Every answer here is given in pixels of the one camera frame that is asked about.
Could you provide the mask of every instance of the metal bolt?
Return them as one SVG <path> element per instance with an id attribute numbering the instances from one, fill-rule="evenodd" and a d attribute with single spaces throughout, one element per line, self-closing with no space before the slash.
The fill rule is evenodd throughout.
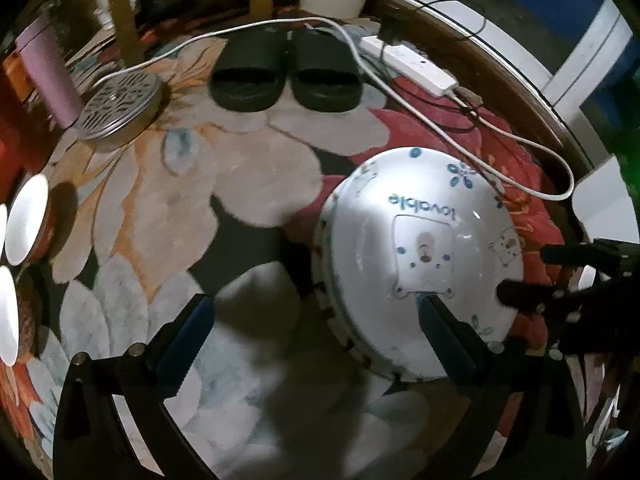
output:
<path id="1" fill-rule="evenodd" d="M 578 312 L 577 310 L 575 312 L 569 312 L 566 315 L 566 322 L 567 323 L 575 324 L 578 321 L 580 321 L 580 312 Z"/>
<path id="2" fill-rule="evenodd" d="M 554 361 L 562 361 L 562 358 L 564 356 L 562 355 L 562 352 L 557 348 L 552 348 L 551 350 L 549 350 L 549 357 L 551 357 Z"/>
<path id="3" fill-rule="evenodd" d="M 486 344 L 486 347 L 492 354 L 501 354 L 502 352 L 504 352 L 504 345 L 499 341 L 489 341 Z"/>
<path id="4" fill-rule="evenodd" d="M 145 352 L 146 345 L 144 343 L 133 343 L 127 352 L 132 357 L 138 357 Z"/>
<path id="5" fill-rule="evenodd" d="M 86 361 L 86 359 L 88 357 L 89 357 L 89 354 L 87 352 L 78 352 L 71 359 L 71 364 L 73 364 L 73 365 L 81 365 L 82 363 L 84 363 Z"/>

